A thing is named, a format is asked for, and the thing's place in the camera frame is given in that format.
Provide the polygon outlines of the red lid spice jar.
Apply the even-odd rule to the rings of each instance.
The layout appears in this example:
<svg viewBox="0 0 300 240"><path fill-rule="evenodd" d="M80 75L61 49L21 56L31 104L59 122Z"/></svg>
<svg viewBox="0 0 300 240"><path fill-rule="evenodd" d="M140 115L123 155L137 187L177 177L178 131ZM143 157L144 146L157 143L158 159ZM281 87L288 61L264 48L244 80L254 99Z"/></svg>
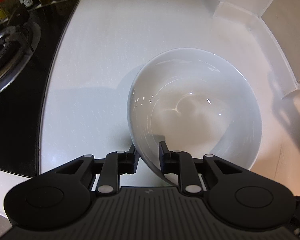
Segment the red lid spice jar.
<svg viewBox="0 0 300 240"><path fill-rule="evenodd" d="M19 0L0 0L0 7L8 19L11 18L20 5L21 3Z"/></svg>

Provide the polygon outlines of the black glass gas stove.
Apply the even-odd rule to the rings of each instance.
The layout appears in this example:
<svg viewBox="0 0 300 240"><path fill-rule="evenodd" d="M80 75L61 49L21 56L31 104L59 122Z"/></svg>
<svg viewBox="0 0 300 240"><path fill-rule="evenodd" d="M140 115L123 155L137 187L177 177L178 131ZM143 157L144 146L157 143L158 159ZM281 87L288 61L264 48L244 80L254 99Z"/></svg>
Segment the black glass gas stove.
<svg viewBox="0 0 300 240"><path fill-rule="evenodd" d="M0 93L0 170L24 177L39 174L39 139L47 84L59 45L79 0L37 9L21 5L4 24L36 22L39 44L17 78Z"/></svg>

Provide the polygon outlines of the white ceramic bowl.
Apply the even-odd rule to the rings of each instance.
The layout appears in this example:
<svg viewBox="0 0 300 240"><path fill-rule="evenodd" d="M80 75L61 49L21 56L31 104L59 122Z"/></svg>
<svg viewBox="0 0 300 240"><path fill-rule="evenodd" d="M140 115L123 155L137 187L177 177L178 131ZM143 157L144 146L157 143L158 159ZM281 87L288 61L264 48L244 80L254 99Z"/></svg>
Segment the white ceramic bowl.
<svg viewBox="0 0 300 240"><path fill-rule="evenodd" d="M127 121L134 146L164 182L159 143L194 158L213 154L245 169L254 165L262 137L255 93L228 61L209 51L175 48L145 63L131 85Z"/></svg>

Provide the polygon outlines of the round gas burner grate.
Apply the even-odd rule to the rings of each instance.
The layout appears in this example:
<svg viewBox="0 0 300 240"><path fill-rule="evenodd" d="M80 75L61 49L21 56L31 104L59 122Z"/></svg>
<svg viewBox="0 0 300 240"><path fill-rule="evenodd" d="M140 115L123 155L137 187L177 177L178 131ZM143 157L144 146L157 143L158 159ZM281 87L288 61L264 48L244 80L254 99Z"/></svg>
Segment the round gas burner grate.
<svg viewBox="0 0 300 240"><path fill-rule="evenodd" d="M25 68L41 34L40 26L33 21L17 26L0 24L0 93Z"/></svg>

